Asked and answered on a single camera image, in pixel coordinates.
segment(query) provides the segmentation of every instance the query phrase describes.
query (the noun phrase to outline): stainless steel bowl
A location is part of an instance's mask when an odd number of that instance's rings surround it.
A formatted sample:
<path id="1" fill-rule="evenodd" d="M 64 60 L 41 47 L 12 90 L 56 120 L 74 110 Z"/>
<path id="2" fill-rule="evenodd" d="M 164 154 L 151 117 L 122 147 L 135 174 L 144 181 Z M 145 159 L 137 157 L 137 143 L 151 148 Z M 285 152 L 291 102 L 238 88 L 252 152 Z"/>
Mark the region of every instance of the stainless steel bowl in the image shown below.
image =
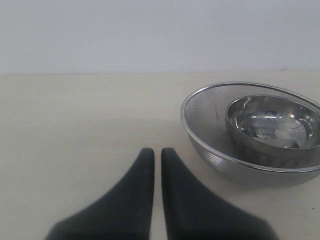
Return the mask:
<path id="1" fill-rule="evenodd" d="M 180 110 L 181 122 L 198 154 L 237 183 L 257 187 L 290 187 L 320 174 L 320 154 L 295 167 L 272 167 L 248 162 L 227 134 L 226 109 L 234 99 L 249 95 L 286 98 L 320 113 L 319 104 L 279 87 L 252 82 L 223 82 L 191 93 Z"/>
<path id="2" fill-rule="evenodd" d="M 226 108 L 225 125 L 239 154 L 262 166 L 303 168 L 320 146 L 320 114 L 285 97 L 241 97 Z"/>

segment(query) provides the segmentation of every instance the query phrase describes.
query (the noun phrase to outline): metal colander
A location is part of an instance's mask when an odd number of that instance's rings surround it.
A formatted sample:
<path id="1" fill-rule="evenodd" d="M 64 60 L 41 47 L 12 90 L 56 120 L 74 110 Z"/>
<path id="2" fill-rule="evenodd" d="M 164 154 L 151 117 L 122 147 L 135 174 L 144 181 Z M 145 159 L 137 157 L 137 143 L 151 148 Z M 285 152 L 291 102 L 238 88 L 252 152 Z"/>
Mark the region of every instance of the metal colander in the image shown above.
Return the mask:
<path id="1" fill-rule="evenodd" d="M 235 99 L 249 95 L 285 97 L 302 102 L 319 112 L 319 104 L 279 87 L 252 82 L 223 82 L 205 86 L 191 93 L 180 111 L 182 124 L 198 154 L 228 178 L 245 185 L 290 187 L 320 174 L 320 159 L 307 161 L 299 168 L 257 165 L 241 159 L 227 135 L 226 108 Z"/>

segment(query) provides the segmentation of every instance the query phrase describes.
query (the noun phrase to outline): colander rim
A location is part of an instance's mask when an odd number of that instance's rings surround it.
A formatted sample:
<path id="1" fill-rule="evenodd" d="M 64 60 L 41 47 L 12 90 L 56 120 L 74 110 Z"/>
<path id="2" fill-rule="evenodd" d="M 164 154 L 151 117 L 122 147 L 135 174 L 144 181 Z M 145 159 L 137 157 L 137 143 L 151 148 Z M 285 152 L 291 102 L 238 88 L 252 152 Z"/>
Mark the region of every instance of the colander rim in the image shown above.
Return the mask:
<path id="1" fill-rule="evenodd" d="M 188 135 L 202 148 L 204 148 L 206 151 L 208 151 L 211 154 L 214 154 L 215 156 L 223 159 L 224 161 L 230 161 L 234 164 L 242 165 L 251 169 L 261 170 L 261 171 L 268 171 L 268 172 L 277 172 L 277 173 L 307 173 L 307 172 L 314 172 L 320 170 L 320 164 L 310 167 L 302 167 L 302 168 L 279 168 L 279 167 L 269 167 L 269 166 L 263 166 L 258 165 L 246 161 L 242 161 L 240 159 L 237 159 L 235 157 L 229 156 L 221 151 L 218 151 L 217 149 L 209 146 L 204 141 L 202 141 L 189 127 L 186 118 L 185 118 L 185 108 L 188 102 L 197 94 L 202 93 L 208 89 L 222 87 L 222 86 L 254 86 L 254 87 L 261 87 L 261 88 L 267 88 L 271 90 L 280 91 L 286 94 L 289 94 L 291 96 L 297 97 L 303 101 L 308 102 L 309 104 L 313 105 L 315 108 L 320 110 L 320 104 L 312 99 L 309 99 L 306 96 L 303 96 L 299 93 L 296 93 L 291 90 L 287 90 L 285 88 L 277 87 L 274 85 L 264 84 L 264 83 L 258 83 L 258 82 L 250 82 L 250 81 L 226 81 L 226 82 L 218 82 L 214 84 L 209 84 L 206 86 L 203 86 L 192 93 L 190 93 L 182 102 L 181 108 L 180 108 L 180 120 L 181 123 L 185 129 L 185 131 L 188 133 Z"/>

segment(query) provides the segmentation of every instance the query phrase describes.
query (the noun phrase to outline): white backdrop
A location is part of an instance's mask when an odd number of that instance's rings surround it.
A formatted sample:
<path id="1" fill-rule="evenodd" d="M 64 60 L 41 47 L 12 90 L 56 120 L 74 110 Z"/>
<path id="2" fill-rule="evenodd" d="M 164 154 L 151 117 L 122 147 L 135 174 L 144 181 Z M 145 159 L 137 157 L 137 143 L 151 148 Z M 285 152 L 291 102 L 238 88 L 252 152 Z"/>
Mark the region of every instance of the white backdrop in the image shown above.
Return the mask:
<path id="1" fill-rule="evenodd" d="M 1 0 L 0 74 L 320 69 L 319 0 Z"/>

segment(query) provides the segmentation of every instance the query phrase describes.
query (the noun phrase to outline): mesh strainer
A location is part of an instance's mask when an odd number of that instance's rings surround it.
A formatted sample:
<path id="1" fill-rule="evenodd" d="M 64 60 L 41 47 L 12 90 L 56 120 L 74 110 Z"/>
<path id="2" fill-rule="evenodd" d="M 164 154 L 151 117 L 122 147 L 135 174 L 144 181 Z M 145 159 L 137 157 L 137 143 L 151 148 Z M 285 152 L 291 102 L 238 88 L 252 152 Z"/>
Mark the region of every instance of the mesh strainer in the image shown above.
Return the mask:
<path id="1" fill-rule="evenodd" d="M 227 134 L 226 108 L 235 99 L 249 95 L 284 97 L 319 112 L 319 104 L 279 87 L 252 82 L 223 82 L 191 93 L 180 110 L 182 124 L 197 153 L 228 178 L 245 185 L 290 187 L 309 181 L 320 174 L 320 159 L 299 168 L 257 165 L 241 159 Z"/>

